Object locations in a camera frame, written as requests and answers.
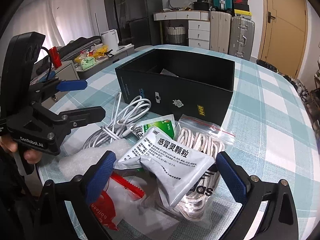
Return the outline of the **white appliance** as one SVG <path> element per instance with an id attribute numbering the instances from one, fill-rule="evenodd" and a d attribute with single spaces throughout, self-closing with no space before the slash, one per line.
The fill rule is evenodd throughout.
<path id="1" fill-rule="evenodd" d="M 116 29 L 108 30 L 101 35 L 102 43 L 108 46 L 108 50 L 114 53 L 119 50 L 119 38 Z"/>

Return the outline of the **beige suitcase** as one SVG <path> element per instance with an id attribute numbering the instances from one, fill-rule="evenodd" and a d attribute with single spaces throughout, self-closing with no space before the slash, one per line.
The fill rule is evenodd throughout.
<path id="1" fill-rule="evenodd" d="M 231 19 L 231 14 L 226 12 L 210 13 L 210 50 L 228 54 Z"/>

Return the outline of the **silver suitcase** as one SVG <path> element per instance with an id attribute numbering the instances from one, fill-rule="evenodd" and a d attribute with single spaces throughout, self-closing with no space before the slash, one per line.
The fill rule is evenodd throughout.
<path id="1" fill-rule="evenodd" d="M 249 61 L 254 32 L 255 23 L 252 20 L 239 16 L 232 17 L 228 54 Z"/>

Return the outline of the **green medicine packet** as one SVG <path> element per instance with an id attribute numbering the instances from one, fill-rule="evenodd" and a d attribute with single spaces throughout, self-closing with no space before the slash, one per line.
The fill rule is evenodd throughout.
<path id="1" fill-rule="evenodd" d="M 144 137 L 144 134 L 153 127 L 161 129 L 171 139 L 175 136 L 175 119 L 173 114 L 160 116 L 153 119 L 128 124 L 127 128 L 138 138 Z"/>

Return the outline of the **black glass cabinet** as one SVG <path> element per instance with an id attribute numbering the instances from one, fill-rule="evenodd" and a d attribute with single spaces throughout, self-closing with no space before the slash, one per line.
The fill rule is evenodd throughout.
<path id="1" fill-rule="evenodd" d="M 129 23 L 126 19 L 126 0 L 104 0 L 108 29 L 116 29 L 120 45 L 132 42 Z"/>

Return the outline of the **red bottle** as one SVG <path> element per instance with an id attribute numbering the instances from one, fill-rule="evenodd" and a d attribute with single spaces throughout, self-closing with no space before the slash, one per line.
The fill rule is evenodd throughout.
<path id="1" fill-rule="evenodd" d="M 52 47 L 49 49 L 49 55 L 51 57 L 52 64 L 55 69 L 62 66 L 60 55 L 59 55 L 56 47 Z"/>

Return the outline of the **bagged adidas shoelaces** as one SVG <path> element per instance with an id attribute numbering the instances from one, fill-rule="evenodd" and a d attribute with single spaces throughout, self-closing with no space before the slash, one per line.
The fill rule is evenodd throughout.
<path id="1" fill-rule="evenodd" d="M 193 150 L 201 166 L 194 179 L 187 178 L 189 189 L 181 200 L 170 208 L 162 193 L 155 194 L 157 209 L 176 219 L 186 219 L 203 228 L 210 228 L 213 194 L 220 180 L 216 167 L 217 154 L 231 150 L 235 135 L 212 122 L 182 115 L 177 122 L 175 140 L 180 146 Z"/>

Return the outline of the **red balloon bag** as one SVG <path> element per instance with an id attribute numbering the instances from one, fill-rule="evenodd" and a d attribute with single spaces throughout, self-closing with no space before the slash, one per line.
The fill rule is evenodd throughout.
<path id="1" fill-rule="evenodd" d="M 123 178 L 113 172 L 91 204 L 99 222 L 124 238 L 169 239 L 180 221 L 156 208 L 156 181 L 145 173 Z"/>

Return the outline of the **stacked shoe boxes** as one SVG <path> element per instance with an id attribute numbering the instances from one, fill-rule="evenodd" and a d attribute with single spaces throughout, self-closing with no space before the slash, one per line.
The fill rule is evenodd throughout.
<path id="1" fill-rule="evenodd" d="M 248 0 L 233 0 L 234 16 L 252 19 Z"/>

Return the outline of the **dark refrigerator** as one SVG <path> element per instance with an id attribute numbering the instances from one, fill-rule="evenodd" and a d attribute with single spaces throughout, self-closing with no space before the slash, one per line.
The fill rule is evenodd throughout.
<path id="1" fill-rule="evenodd" d="M 126 0 L 126 19 L 135 47 L 160 44 L 159 26 L 153 14 L 162 9 L 162 0 Z"/>

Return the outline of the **black cardboard box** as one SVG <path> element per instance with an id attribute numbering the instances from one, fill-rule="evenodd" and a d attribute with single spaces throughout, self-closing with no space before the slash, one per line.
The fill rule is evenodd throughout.
<path id="1" fill-rule="evenodd" d="M 153 47 L 116 69 L 123 98 L 150 100 L 153 113 L 222 125 L 233 96 L 235 62 L 221 56 Z"/>

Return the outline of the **grey medicine packet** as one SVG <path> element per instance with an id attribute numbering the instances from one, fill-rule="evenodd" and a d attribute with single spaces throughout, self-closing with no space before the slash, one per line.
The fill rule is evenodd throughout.
<path id="1" fill-rule="evenodd" d="M 173 209 L 215 163 L 215 159 L 150 128 L 118 161 L 116 170 L 144 168 L 158 179 L 163 205 Z"/>

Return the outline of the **wooden door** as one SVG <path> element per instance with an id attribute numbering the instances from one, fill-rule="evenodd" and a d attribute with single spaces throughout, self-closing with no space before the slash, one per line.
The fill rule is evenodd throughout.
<path id="1" fill-rule="evenodd" d="M 258 59 L 291 77 L 299 74 L 308 35 L 305 0 L 264 0 Z"/>

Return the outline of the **white drawer desk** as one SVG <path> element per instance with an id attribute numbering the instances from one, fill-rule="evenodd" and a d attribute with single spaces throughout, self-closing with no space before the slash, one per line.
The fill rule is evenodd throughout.
<path id="1" fill-rule="evenodd" d="M 167 27 L 182 25 L 186 28 L 186 40 L 184 44 L 178 45 L 209 49 L 209 12 L 197 10 L 164 11 L 154 13 L 153 19 L 160 22 L 162 43 L 169 43 Z"/>

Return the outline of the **white curtain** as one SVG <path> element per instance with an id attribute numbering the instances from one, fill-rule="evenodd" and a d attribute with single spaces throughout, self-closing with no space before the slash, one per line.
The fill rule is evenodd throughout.
<path id="1" fill-rule="evenodd" d="M 46 36 L 48 49 L 93 36 L 88 0 L 35 0 L 17 10 L 1 37 L 1 64 L 11 38 L 31 31 Z"/>

